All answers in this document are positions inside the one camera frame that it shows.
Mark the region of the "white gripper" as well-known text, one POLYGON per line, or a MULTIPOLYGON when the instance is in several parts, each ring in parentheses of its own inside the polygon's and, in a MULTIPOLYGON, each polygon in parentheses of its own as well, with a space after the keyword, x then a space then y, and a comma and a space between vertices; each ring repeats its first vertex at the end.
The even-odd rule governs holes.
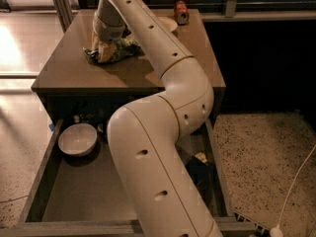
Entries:
POLYGON ((102 18, 95 13, 93 30, 91 36, 91 56, 98 58, 99 63, 108 62, 117 50, 117 46, 113 41, 118 41, 122 38, 125 30, 124 20, 120 15, 102 18))

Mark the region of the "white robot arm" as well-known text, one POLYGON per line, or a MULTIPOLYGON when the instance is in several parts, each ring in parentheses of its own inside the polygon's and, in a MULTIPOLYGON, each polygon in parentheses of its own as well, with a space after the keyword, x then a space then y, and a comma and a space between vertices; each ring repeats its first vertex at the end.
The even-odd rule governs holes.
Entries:
POLYGON ((209 79, 190 51, 142 0, 107 0, 106 23, 122 19, 162 80, 161 93, 111 116, 107 136, 145 237, 222 237, 176 149, 211 113, 209 79))

